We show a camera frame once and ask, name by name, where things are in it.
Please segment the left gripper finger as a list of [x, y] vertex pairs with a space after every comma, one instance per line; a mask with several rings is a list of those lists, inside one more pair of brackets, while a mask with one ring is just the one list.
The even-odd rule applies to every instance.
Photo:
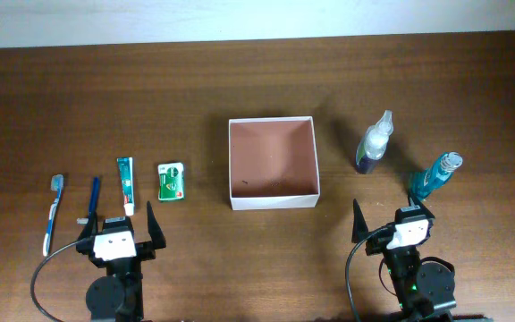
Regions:
[[154, 210], [151, 203], [147, 202], [147, 220], [148, 220], [148, 234], [151, 238], [153, 248], [163, 249], [166, 247], [166, 239], [164, 233], [156, 220]]
[[77, 224], [83, 226], [78, 241], [89, 238], [97, 233], [97, 214], [91, 213], [86, 218], [78, 218]]

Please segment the green soap packet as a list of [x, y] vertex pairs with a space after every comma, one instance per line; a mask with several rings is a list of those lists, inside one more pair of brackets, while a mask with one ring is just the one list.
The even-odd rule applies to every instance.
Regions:
[[159, 177], [159, 201], [169, 202], [185, 198], [183, 163], [160, 164], [157, 166], [157, 172]]

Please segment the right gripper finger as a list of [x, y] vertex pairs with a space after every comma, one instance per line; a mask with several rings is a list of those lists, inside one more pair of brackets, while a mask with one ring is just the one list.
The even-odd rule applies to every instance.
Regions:
[[409, 210], [413, 212], [420, 212], [420, 213], [429, 213], [430, 210], [423, 204], [423, 201], [418, 198], [418, 196], [412, 192], [409, 191], [408, 194], [408, 201], [409, 201]]
[[353, 215], [351, 241], [353, 243], [359, 243], [368, 236], [369, 230], [360, 205], [356, 199], [353, 200]]

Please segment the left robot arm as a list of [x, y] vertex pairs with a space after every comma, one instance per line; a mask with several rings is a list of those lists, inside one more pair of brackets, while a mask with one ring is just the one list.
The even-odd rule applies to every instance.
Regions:
[[85, 302], [92, 321], [141, 321], [144, 318], [141, 264], [156, 258], [166, 239], [148, 203], [148, 241], [135, 242], [128, 216], [109, 218], [97, 227], [92, 213], [77, 239], [76, 251], [89, 258], [106, 274], [86, 292]]

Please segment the clear bottle with purple liquid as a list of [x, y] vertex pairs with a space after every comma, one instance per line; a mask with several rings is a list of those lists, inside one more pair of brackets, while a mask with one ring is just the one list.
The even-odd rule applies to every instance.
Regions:
[[384, 156], [390, 136], [393, 133], [393, 112], [385, 110], [374, 125], [367, 128], [358, 145], [355, 167], [360, 174], [370, 174]]

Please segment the teal mouthwash bottle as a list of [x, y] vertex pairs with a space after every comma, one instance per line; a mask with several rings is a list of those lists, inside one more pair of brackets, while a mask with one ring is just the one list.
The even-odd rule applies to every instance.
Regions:
[[458, 152], [442, 154], [425, 171], [411, 176], [409, 191], [419, 200], [426, 199], [433, 191], [445, 185], [462, 163], [463, 158]]

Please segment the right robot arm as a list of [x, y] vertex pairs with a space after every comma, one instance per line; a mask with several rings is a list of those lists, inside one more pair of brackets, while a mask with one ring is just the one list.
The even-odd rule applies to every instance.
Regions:
[[393, 283], [393, 294], [400, 312], [396, 321], [451, 321], [454, 298], [455, 268], [437, 257], [422, 258], [417, 247], [430, 238], [435, 216], [414, 193], [408, 194], [408, 206], [399, 208], [391, 223], [374, 231], [367, 227], [360, 205], [353, 202], [353, 249], [345, 264], [345, 283], [350, 308], [356, 320], [359, 312], [350, 288], [350, 264], [361, 246], [368, 256], [381, 255]]

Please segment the green white toothpaste tube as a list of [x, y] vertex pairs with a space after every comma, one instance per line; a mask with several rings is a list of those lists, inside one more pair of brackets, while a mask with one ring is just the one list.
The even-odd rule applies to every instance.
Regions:
[[118, 157], [116, 161], [121, 178], [124, 212], [126, 216], [133, 216], [135, 212], [133, 158]]

